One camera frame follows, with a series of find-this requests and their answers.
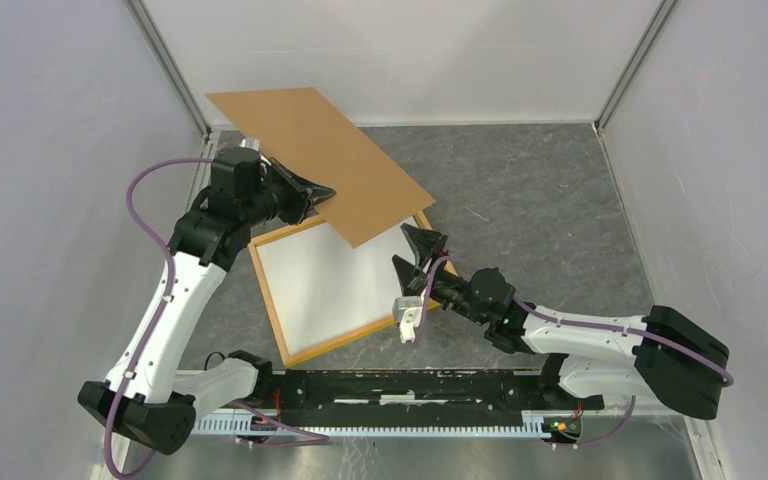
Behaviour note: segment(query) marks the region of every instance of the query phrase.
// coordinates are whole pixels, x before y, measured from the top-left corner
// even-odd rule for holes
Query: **white wall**
[[[591,121],[658,0],[145,0],[207,93],[314,86],[360,124]]]
[[[768,2],[681,2],[611,122],[655,299],[731,348],[723,439],[768,478]]]
[[[139,322],[162,259],[124,191],[199,135],[124,2],[0,1],[0,479],[86,478],[102,429],[76,401]],[[138,208],[169,234],[192,171]]]

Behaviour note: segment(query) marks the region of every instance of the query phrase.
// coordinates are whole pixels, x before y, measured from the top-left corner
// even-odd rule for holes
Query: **brown board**
[[[337,195],[317,211],[358,247],[434,199],[314,88],[212,93],[268,157]]]

